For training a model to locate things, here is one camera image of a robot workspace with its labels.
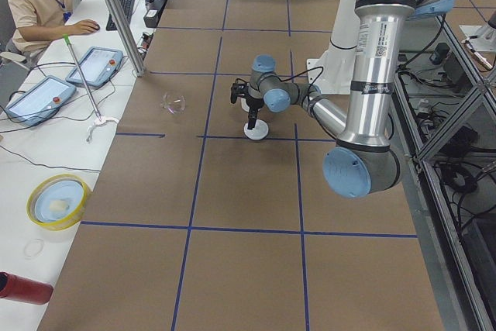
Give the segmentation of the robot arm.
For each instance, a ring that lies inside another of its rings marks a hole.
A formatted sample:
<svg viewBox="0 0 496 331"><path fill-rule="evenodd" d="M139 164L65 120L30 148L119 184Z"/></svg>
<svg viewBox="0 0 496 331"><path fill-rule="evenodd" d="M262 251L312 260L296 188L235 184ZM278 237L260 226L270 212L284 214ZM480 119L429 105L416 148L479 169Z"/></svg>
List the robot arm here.
<svg viewBox="0 0 496 331"><path fill-rule="evenodd" d="M405 162L386 137L399 42L407 20L446 14L455 0L350 0L353 10L350 52L341 64L350 76L347 110L324 96L317 81L306 84L284 81L275 72L269 55L257 56L250 80L234 84L232 99L248 105L245 134L253 140L266 136L267 124L258 112L267 108L283 112L301 106L335 140L323 161L329 187L346 198L361 198L394 187Z"/></svg>

